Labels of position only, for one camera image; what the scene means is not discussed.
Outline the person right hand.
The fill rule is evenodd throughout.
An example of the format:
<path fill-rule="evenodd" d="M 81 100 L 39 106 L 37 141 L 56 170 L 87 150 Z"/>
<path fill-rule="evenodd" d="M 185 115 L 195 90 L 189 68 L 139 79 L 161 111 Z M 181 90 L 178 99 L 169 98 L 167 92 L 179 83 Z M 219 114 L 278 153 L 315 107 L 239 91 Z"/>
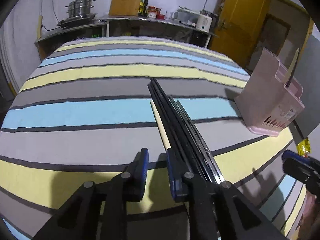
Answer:
<path fill-rule="evenodd" d="M 306 206 L 298 239 L 319 239 L 319 198 L 309 191 L 306 193 Z"/>

